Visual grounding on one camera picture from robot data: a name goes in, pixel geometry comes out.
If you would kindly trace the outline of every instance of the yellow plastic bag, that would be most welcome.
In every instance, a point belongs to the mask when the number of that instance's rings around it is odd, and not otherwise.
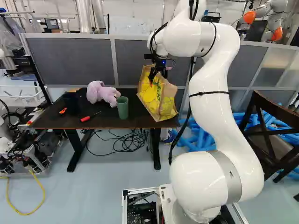
[[[146,107],[156,122],[173,118],[178,114],[174,103],[174,97],[178,87],[170,84],[160,72],[154,77],[153,85],[150,85],[150,68],[155,65],[146,65],[142,69],[139,80],[137,96]]]

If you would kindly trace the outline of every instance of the pink stuffed animal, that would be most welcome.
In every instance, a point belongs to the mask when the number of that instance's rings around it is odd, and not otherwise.
[[[120,96],[121,93],[118,92],[116,88],[105,87],[102,81],[93,81],[87,86],[86,98],[92,104],[103,99],[109,103],[111,107],[116,107],[116,98]]]

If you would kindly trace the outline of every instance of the orange tool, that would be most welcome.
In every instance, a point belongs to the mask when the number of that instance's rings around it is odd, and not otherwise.
[[[95,114],[92,115],[92,116],[86,116],[86,117],[83,117],[83,118],[80,119],[80,121],[81,121],[82,123],[83,123],[83,122],[86,122],[86,121],[90,120],[91,118],[93,118],[93,117],[94,117],[95,115],[97,115],[98,113],[101,113],[101,111],[95,113]]]
[[[60,115],[65,114],[66,110],[67,110],[67,107],[65,107],[64,109],[62,109],[61,111],[59,111],[59,114],[60,114]]]

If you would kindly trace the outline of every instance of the screwdriver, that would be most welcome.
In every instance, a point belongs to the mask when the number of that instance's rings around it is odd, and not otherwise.
[[[97,115],[98,113],[101,113],[101,111],[95,113],[94,115],[92,116],[86,116],[86,117],[83,117],[80,119],[80,121],[83,123],[83,122],[87,122],[88,120],[90,120],[91,118],[93,118],[95,115]]]

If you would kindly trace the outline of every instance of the computer monitor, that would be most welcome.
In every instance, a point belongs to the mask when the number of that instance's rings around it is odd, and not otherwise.
[[[45,22],[48,29],[59,29],[57,19],[45,18]]]

